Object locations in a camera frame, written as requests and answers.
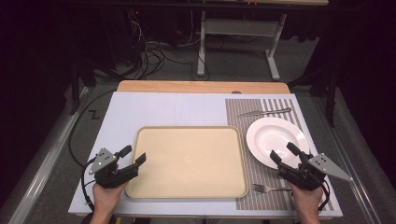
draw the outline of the tray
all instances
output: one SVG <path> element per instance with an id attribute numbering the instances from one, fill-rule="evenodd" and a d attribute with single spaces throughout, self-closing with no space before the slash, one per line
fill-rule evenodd
<path id="1" fill-rule="evenodd" d="M 133 162 L 145 153 L 131 198 L 239 198 L 248 182 L 233 126 L 149 126 L 137 133 Z"/>

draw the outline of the human hand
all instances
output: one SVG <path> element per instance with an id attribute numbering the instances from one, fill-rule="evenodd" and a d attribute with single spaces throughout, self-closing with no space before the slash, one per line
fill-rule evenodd
<path id="1" fill-rule="evenodd" d="M 93 217 L 91 223 L 108 224 L 109 220 L 113 216 L 114 210 L 120 201 L 120 196 L 125 189 L 128 182 L 114 188 L 114 189 L 104 189 L 98 184 L 94 184 L 92 187 L 93 198 L 95 209 L 93 212 Z"/>
<path id="2" fill-rule="evenodd" d="M 300 222 L 302 224 L 320 223 L 318 219 L 318 205 L 323 195 L 323 189 L 317 188 L 312 191 L 299 189 L 290 182 L 289 186 L 293 192 L 294 205 Z"/>

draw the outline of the striped placemat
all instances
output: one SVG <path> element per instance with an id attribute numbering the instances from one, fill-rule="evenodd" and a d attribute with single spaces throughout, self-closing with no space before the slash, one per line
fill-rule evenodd
<path id="1" fill-rule="evenodd" d="M 292 99 L 226 99 L 227 120 L 228 124 L 237 128 L 241 134 L 242 150 L 245 156 L 245 165 L 247 168 L 247 181 L 251 184 L 264 184 L 271 188 L 287 187 L 288 183 L 278 176 L 277 170 L 269 168 L 259 162 L 248 149 L 246 133 L 248 127 L 257 119 L 261 118 L 281 118 L 288 120 L 302 130 L 301 122 L 296 113 L 298 104 Z M 237 115 L 253 110 L 277 110 L 290 107 L 288 113 L 279 113 L 272 115 L 242 117 Z M 292 196 L 289 191 L 271 191 L 270 193 L 258 193 L 253 189 L 247 192 L 247 195 L 236 199 L 237 210 L 294 210 Z M 323 209 L 333 211 L 332 203 Z"/>

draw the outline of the metal stand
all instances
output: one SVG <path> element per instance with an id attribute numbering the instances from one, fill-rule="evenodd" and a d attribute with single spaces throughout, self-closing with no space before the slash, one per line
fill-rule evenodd
<path id="1" fill-rule="evenodd" d="M 245 21 L 207 19 L 205 12 L 201 17 L 201 43 L 199 48 L 197 76 L 205 75 L 205 35 L 254 35 L 272 37 L 273 42 L 270 49 L 265 50 L 265 56 L 270 67 L 272 79 L 280 80 L 277 72 L 274 54 L 283 26 L 285 25 L 286 14 L 280 16 L 279 21 L 250 21 L 249 25 Z"/>

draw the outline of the white plate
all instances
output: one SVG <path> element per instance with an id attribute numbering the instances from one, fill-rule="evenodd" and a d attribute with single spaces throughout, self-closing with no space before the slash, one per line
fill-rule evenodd
<path id="1" fill-rule="evenodd" d="M 292 142 L 301 151 L 309 153 L 308 141 L 301 130 L 285 119 L 263 118 L 254 121 L 247 130 L 247 146 L 253 156 L 266 166 L 277 169 L 277 165 L 270 158 L 274 150 L 283 163 L 297 168 L 301 163 L 298 156 L 294 156 L 286 147 Z"/>

